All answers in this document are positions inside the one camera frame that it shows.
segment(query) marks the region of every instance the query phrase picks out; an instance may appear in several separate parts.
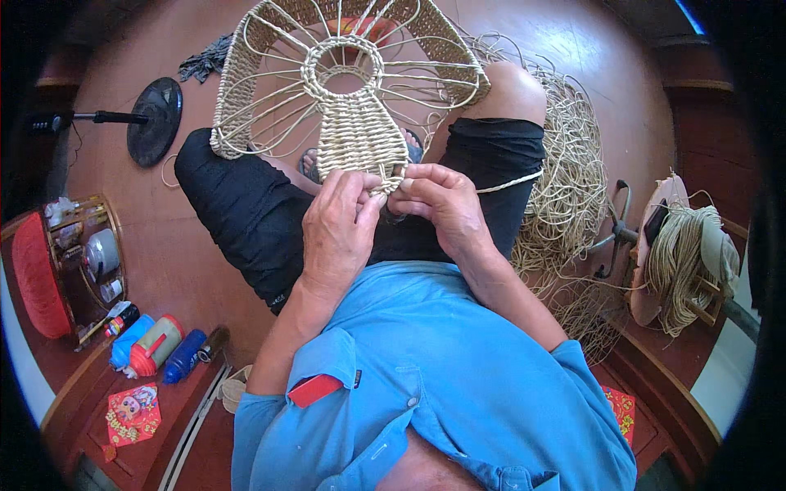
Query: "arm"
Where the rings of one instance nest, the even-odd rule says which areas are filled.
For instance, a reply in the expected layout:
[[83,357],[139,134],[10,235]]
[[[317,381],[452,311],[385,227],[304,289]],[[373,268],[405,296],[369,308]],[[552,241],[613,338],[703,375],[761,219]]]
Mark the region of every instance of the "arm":
[[365,189],[379,184],[377,176],[341,170],[325,179],[303,217],[303,274],[256,356],[246,392],[287,390],[295,352],[328,324],[369,260],[386,197],[369,198]]
[[388,208],[434,223],[439,245],[456,262],[478,301],[549,352],[567,340],[549,310],[494,246],[472,182],[433,163],[411,164],[406,176]]

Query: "red cushion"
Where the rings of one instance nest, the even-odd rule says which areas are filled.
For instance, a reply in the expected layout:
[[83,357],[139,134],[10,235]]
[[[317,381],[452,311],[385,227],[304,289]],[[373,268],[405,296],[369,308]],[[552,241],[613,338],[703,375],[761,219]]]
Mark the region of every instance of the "red cushion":
[[44,234],[41,214],[32,213],[13,234],[11,259],[30,321],[54,339],[71,333],[71,321],[57,290]]

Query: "man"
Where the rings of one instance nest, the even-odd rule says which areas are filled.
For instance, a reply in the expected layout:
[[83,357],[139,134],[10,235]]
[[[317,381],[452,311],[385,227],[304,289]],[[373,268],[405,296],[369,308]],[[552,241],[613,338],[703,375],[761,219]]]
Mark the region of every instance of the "man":
[[[424,156],[441,165],[410,165],[387,200],[404,219],[380,220],[378,177],[333,171],[320,188],[189,136],[182,188],[278,315],[235,415],[235,490],[634,487],[580,345],[506,259],[531,181],[476,193],[544,156],[538,82],[512,64],[487,75]],[[286,395],[320,374],[343,386],[305,408]]]

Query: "blue shirt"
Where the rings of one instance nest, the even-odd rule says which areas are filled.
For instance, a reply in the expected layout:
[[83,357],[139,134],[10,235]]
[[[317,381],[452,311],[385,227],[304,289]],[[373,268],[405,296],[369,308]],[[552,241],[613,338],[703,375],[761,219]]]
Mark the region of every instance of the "blue shirt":
[[287,392],[320,373],[343,388],[304,409],[243,394],[234,491],[373,489],[408,425],[487,489],[634,488],[633,453],[578,342],[547,352],[479,305],[454,265],[365,268],[297,351]]

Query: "black shorts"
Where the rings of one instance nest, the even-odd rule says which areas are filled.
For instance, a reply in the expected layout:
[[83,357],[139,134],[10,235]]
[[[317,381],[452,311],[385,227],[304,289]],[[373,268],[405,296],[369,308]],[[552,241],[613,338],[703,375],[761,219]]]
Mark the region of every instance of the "black shorts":
[[[459,118],[450,125],[445,167],[467,175],[477,189],[540,170],[543,129],[520,119]],[[210,129],[194,130],[174,162],[174,173],[196,216],[230,264],[277,314],[303,271],[301,221],[314,197],[257,156],[227,161],[210,148]],[[491,237],[510,256],[533,181],[480,195]],[[382,261],[453,262],[426,219],[382,218],[369,264]]]

